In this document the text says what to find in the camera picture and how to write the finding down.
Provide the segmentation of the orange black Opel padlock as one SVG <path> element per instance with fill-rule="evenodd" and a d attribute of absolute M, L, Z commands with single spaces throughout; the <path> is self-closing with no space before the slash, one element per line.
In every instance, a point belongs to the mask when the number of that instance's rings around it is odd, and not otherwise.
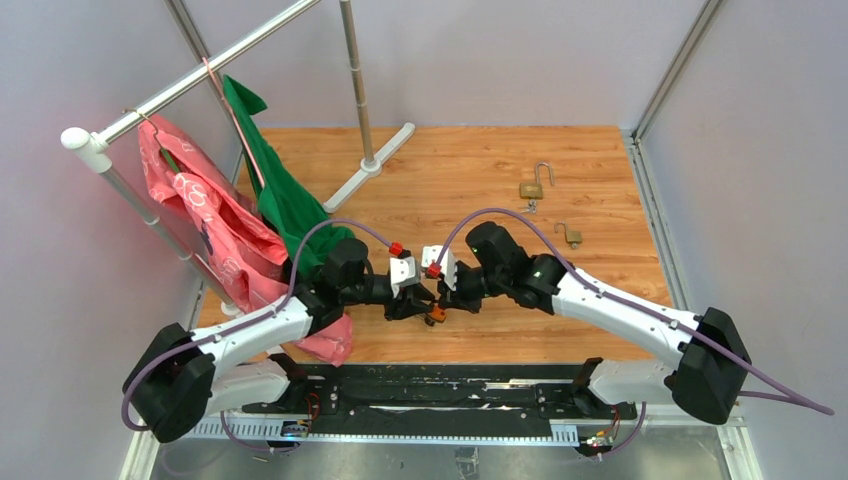
<path fill-rule="evenodd" d="M 431 311 L 424 315 L 424 322 L 428 326 L 435 326 L 444 323 L 446 318 L 447 313 L 444 309 L 433 306 Z"/>

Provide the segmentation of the large brass padlock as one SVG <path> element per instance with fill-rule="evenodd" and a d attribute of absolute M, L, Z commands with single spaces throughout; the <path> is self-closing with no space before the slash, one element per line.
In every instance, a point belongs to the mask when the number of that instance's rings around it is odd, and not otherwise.
<path fill-rule="evenodd" d="M 519 197 L 526 200 L 541 200 L 544 198 L 544 188 L 541 181 L 541 168 L 548 174 L 551 186 L 555 185 L 555 174 L 552 166 L 547 162 L 538 162 L 534 166 L 534 180 L 532 182 L 521 182 L 519 184 Z"/>

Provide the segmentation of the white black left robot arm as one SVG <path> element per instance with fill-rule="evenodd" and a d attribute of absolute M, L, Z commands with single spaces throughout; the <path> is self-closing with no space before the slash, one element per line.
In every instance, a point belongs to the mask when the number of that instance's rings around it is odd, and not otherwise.
<path fill-rule="evenodd" d="M 394 245 L 399 257 L 383 275 L 374 273 L 368 248 L 344 239 L 325 262 L 271 304 L 214 327 L 189 331 L 178 323 L 160 329 L 124 382 L 121 414 L 135 410 L 134 430 L 149 430 L 161 443 L 190 432 L 204 417 L 242 405 L 271 402 L 283 413 L 298 411 L 306 386 L 287 375 L 280 356 L 260 364 L 254 355 L 347 326 L 352 305 L 381 305 L 390 320 L 424 315 L 435 296 L 422 285 L 412 254 Z"/>

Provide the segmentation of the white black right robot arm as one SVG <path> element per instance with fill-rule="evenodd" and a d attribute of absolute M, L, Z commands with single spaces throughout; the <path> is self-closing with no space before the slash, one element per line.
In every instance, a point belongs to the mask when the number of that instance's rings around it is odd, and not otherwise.
<path fill-rule="evenodd" d="M 582 320 L 650 352 L 649 361 L 603 358 L 584 363 L 571 403 L 584 417 L 612 404 L 674 403 L 691 417 L 722 425 L 748 375 L 750 356 L 731 316 L 664 307 L 607 285 L 554 254 L 529 255 L 491 221 L 466 236 L 478 264 L 457 260 L 448 246 L 423 249 L 422 270 L 438 279 L 439 306 L 476 313 L 485 298 Z"/>

